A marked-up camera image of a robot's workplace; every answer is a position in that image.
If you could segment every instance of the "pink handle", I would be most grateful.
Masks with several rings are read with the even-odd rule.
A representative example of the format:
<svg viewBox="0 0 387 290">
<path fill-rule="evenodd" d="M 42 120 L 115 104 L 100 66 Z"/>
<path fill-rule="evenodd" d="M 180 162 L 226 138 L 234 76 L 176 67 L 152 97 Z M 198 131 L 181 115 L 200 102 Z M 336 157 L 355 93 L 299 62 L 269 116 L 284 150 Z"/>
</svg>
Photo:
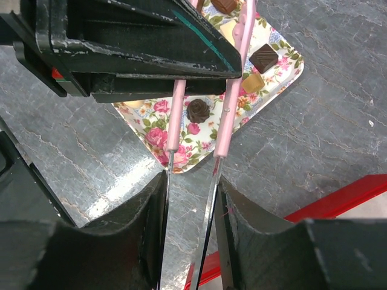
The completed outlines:
<svg viewBox="0 0 387 290">
<path fill-rule="evenodd" d="M 196 8 L 198 0 L 190 0 Z M 169 116 L 167 151 L 177 151 L 180 143 L 181 115 L 183 114 L 183 100 L 186 92 L 186 80 L 176 80 L 172 96 L 171 115 Z"/>
<path fill-rule="evenodd" d="M 233 30 L 235 48 L 241 54 L 242 71 L 244 70 L 247 52 L 250 47 L 250 40 L 252 38 L 255 23 L 255 14 L 255 0 L 246 0 L 246 3 L 242 7 L 239 15 L 239 23 Z M 227 81 L 226 95 L 224 97 L 223 111 L 218 130 L 218 138 L 216 139 L 215 151 L 213 153 L 214 157 L 226 157 L 229 152 L 241 83 L 242 78 Z"/>
</svg>

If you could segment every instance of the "tray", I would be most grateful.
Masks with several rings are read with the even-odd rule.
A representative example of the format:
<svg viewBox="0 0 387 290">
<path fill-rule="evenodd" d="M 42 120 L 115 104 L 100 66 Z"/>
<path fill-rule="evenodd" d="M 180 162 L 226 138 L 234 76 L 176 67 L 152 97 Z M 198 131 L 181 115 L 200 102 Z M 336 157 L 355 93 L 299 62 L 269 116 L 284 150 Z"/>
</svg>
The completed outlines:
<svg viewBox="0 0 387 290">
<path fill-rule="evenodd" d="M 219 29 L 222 24 L 232 19 L 238 20 L 241 4 L 242 1 L 238 3 L 238 8 L 231 15 L 225 15 L 218 12 L 210 0 L 206 0 L 202 14 L 214 27 Z M 234 132 L 291 85 L 304 69 L 302 56 L 257 13 L 248 58 L 264 44 L 270 44 L 276 50 L 279 54 L 279 61 L 276 66 L 262 75 L 265 81 L 262 90 L 253 94 L 247 94 L 243 89 L 240 90 Z M 256 72 L 256 68 L 247 60 L 243 78 Z M 204 100 L 211 108 L 210 118 L 205 123 L 191 123 L 187 118 L 187 105 L 196 98 Z M 174 160 L 175 173 L 190 170 L 214 150 L 224 94 L 185 96 L 184 99 L 180 146 L 175 153 Z M 164 148 L 171 102 L 172 97 L 145 100 L 143 106 L 138 109 L 130 108 L 124 103 L 113 104 L 130 128 L 164 167 L 167 166 L 169 159 Z"/>
</svg>

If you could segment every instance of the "pink tool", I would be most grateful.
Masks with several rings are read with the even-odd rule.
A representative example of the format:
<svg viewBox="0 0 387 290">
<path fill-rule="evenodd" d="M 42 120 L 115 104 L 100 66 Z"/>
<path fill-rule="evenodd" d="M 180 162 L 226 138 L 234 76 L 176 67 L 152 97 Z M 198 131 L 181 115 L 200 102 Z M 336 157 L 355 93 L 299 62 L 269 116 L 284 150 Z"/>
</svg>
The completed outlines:
<svg viewBox="0 0 387 290">
<path fill-rule="evenodd" d="M 198 0 L 190 0 L 193 7 L 197 7 Z M 183 114 L 183 101 L 184 94 L 186 92 L 186 80 L 176 80 L 174 86 L 174 93 L 172 96 L 171 114 L 169 117 L 168 138 L 166 144 L 166 151 L 169 152 L 169 163 L 167 171 L 167 189 L 166 189 L 166 201 L 164 206 L 163 221 L 161 232 L 164 237 L 161 240 L 165 241 L 165 234 L 167 229 L 168 209 L 169 209 L 169 190 L 171 188 L 171 177 L 174 170 L 174 155 L 179 149 L 180 143 L 180 127 L 181 116 Z M 160 257 L 164 254 L 164 244 L 160 245 Z"/>
<path fill-rule="evenodd" d="M 239 23 L 233 29 L 233 38 L 235 48 L 241 54 L 242 69 L 244 68 L 247 52 L 250 47 L 253 27 L 256 14 L 256 0 L 246 0 L 246 3 L 241 9 L 239 15 Z M 213 153 L 215 159 L 215 167 L 212 173 L 209 197 L 207 199 L 206 211 L 204 213 L 203 227 L 199 236 L 199 246 L 195 259 L 190 290 L 197 290 L 199 287 L 200 276 L 203 270 L 204 259 L 206 258 L 207 246 L 210 237 L 213 212 L 215 209 L 216 193 L 223 166 L 223 161 L 228 154 L 231 135 L 234 127 L 236 106 L 239 97 L 239 87 L 241 86 L 242 78 L 227 81 L 226 96 L 223 103 L 223 111 L 220 119 L 218 130 L 218 138 L 216 139 L 215 151 Z"/>
</svg>

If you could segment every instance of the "gray marble surface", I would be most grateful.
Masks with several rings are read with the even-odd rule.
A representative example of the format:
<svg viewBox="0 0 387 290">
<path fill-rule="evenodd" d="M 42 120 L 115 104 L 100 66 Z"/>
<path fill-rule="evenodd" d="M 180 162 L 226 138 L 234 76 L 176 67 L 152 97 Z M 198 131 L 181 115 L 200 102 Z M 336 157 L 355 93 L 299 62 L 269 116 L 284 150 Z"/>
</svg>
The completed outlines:
<svg viewBox="0 0 387 290">
<path fill-rule="evenodd" d="M 261 0 L 304 56 L 300 79 L 232 140 L 225 175 L 285 216 L 387 168 L 387 3 Z M 110 105 L 59 98 L 0 48 L 0 115 L 79 226 L 161 170 Z M 174 179 L 163 289 L 182 289 L 198 242 L 212 157 Z M 216 251 L 215 236 L 209 252 Z"/>
</svg>

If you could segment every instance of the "caramel chocolate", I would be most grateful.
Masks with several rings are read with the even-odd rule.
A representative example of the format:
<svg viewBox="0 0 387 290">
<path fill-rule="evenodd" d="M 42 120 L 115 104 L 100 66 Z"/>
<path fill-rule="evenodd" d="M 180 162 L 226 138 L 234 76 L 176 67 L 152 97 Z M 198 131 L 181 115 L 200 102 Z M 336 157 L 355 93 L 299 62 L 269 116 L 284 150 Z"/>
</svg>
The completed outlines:
<svg viewBox="0 0 387 290">
<path fill-rule="evenodd" d="M 187 118 L 193 123 L 204 123 L 210 117 L 210 106 L 205 101 L 195 99 L 187 107 Z"/>
<path fill-rule="evenodd" d="M 232 19 L 227 23 L 220 26 L 220 32 L 223 34 L 224 38 L 226 38 L 233 46 L 235 46 L 234 36 L 232 35 L 232 31 L 236 25 L 236 21 Z"/>
<path fill-rule="evenodd" d="M 212 5 L 223 14 L 230 14 L 236 9 L 235 0 L 211 0 Z"/>
<path fill-rule="evenodd" d="M 261 74 L 263 74 L 269 68 L 277 64 L 278 54 L 270 47 L 269 44 L 265 44 L 259 50 L 255 51 L 252 56 L 250 56 L 249 61 Z"/>
<path fill-rule="evenodd" d="M 246 93 L 251 94 L 262 89 L 265 86 L 265 82 L 260 74 L 251 74 L 243 80 L 241 86 Z"/>
</svg>

